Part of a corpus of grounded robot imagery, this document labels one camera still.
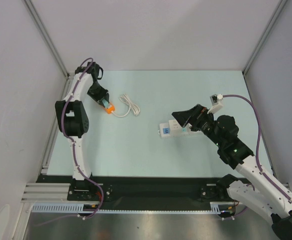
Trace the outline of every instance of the power strip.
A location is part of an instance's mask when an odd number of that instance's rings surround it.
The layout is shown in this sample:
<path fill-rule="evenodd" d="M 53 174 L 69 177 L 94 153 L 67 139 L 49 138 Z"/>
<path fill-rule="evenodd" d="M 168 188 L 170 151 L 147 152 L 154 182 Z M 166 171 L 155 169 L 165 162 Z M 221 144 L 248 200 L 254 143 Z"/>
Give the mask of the power strip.
<path fill-rule="evenodd" d="M 201 131 L 191 131 L 190 125 L 186 127 L 181 127 L 177 120 L 169 120 L 169 122 L 161 123 L 159 125 L 158 134 L 160 134 L 162 139 L 175 138 L 183 136 L 192 136 L 202 134 Z"/>

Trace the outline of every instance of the white table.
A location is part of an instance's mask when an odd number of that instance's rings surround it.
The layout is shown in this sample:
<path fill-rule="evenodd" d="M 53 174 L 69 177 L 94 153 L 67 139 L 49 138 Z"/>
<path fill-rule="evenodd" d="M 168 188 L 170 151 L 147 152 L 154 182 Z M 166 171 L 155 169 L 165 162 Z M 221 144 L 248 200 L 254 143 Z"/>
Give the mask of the white table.
<path fill-rule="evenodd" d="M 171 113 L 196 104 L 211 107 L 212 94 L 238 94 L 249 98 L 240 71 L 105 71 L 100 84 L 109 90 L 116 113 L 127 106 L 118 99 L 127 93 L 141 109 L 124 118 L 108 115 L 89 96 L 84 101 L 90 127 L 87 133 L 87 161 L 94 176 L 129 177 L 223 177 L 233 174 L 206 136 L 161 139 L 160 123 L 173 119 Z M 230 115 L 239 126 L 239 138 L 255 152 L 257 123 L 253 110 L 243 100 L 225 98 L 225 107 L 216 114 Z M 270 171 L 263 142 L 261 164 Z M 48 175 L 72 175 L 72 153 L 59 132 Z"/>

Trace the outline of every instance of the orange object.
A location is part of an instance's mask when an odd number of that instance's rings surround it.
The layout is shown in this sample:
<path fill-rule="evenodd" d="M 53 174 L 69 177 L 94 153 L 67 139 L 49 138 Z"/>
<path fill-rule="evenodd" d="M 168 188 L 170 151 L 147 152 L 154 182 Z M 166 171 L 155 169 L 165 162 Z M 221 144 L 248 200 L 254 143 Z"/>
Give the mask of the orange object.
<path fill-rule="evenodd" d="M 112 105 L 111 102 L 109 102 L 109 105 L 110 106 L 108 108 L 103 107 L 103 109 L 107 112 L 107 114 L 111 114 L 115 110 L 115 107 Z"/>

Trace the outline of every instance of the table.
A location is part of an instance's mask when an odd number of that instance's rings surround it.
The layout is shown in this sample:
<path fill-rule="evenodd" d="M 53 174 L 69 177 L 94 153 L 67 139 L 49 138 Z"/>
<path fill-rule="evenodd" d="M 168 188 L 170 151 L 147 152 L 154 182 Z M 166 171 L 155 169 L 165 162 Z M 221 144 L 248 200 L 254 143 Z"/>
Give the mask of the table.
<path fill-rule="evenodd" d="M 127 93 L 141 109 L 139 116 L 108 115 L 90 97 L 84 101 L 90 127 L 87 132 L 87 161 L 94 176 L 211 178 L 232 174 L 215 146 L 203 134 L 161 139 L 160 123 L 173 119 L 174 111 L 196 104 L 211 107 L 212 94 L 238 94 L 249 98 L 240 71 L 105 71 L 100 84 L 109 90 L 116 113 L 127 106 L 119 96 Z M 230 115 L 239 126 L 239 138 L 255 152 L 257 123 L 253 110 L 238 98 L 225 98 L 216 114 Z M 270 163 L 261 140 L 259 158 L 268 170 Z M 48 175 L 72 175 L 72 153 L 61 132 L 52 152 Z"/>

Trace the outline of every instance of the white wall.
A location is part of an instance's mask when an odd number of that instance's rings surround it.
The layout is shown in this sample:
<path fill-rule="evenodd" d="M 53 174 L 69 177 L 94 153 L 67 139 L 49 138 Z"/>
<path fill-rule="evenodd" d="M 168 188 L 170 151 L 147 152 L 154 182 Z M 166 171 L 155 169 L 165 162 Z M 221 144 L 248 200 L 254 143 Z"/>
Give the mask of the white wall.
<path fill-rule="evenodd" d="M 279 0 L 33 0 L 69 72 L 243 70 Z"/>
<path fill-rule="evenodd" d="M 21 0 L 0 0 L 0 209 L 36 177 L 65 78 Z"/>
<path fill-rule="evenodd" d="M 292 189 L 292 0 L 247 76 L 275 170 Z"/>

